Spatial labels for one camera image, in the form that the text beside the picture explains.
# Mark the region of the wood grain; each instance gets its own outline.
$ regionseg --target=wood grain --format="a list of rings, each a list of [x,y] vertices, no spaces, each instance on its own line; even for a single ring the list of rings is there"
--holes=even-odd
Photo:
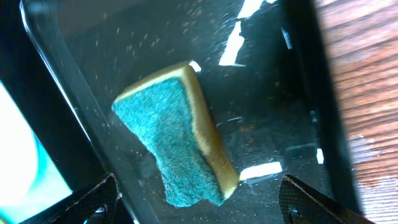
[[[398,223],[398,1],[315,0],[365,216]]]

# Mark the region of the green scouring pad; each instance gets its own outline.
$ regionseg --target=green scouring pad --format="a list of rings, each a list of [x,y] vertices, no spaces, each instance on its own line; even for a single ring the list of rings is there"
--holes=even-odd
[[[155,156],[168,203],[221,205],[239,177],[208,114],[193,68],[183,62],[149,75],[119,95],[112,110]]]

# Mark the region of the white light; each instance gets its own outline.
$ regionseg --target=white light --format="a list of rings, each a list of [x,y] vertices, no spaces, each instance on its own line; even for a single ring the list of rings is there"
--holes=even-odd
[[[276,0],[267,0],[268,3],[274,3]],[[238,19],[251,17],[257,10],[260,9],[262,0],[245,0],[241,11],[238,14]]]
[[[201,67],[199,66],[199,64],[197,64],[196,61],[192,60],[189,65],[191,65],[191,67],[193,68],[193,70],[195,72],[200,72],[201,71]]]
[[[38,158],[33,133],[0,82],[0,206],[15,205],[33,183]]]
[[[235,27],[232,30],[231,35],[228,37],[226,43],[225,51],[221,56],[219,65],[221,66],[237,66],[244,67],[245,65],[235,64],[236,57],[238,56],[238,51],[242,47],[244,38],[239,34],[241,33],[241,21],[235,23]]]
[[[289,50],[290,50],[290,49],[293,49],[292,43],[290,42],[289,33],[286,32],[286,30],[284,30],[283,28],[281,28],[281,29],[282,29],[282,33],[283,33],[283,35],[284,35],[284,37],[285,37],[285,42],[286,42],[287,48],[288,48]]]
[[[242,170],[240,180],[247,180],[253,177],[262,177],[264,175],[277,174],[282,172],[280,162],[270,162],[258,166],[252,166]]]
[[[318,164],[323,164],[322,149],[317,149],[317,160],[318,160]]]

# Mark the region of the glass surface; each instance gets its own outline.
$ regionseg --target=glass surface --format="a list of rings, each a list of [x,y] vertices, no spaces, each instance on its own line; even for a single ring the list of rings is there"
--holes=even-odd
[[[20,223],[72,192],[0,82],[0,223]]]
[[[31,0],[21,12],[139,222],[282,223],[284,174],[331,196],[280,1]],[[154,157],[111,111],[127,86],[187,60],[200,67],[197,78],[229,159],[248,177],[220,207],[206,200],[169,205]],[[248,169],[263,164],[266,171]]]

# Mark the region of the teal object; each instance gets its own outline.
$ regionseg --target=teal object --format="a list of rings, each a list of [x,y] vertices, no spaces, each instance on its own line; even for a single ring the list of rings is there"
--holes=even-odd
[[[192,131],[192,112],[179,78],[169,78],[115,101],[112,110],[155,156],[167,202],[189,207],[224,202],[216,176]]]

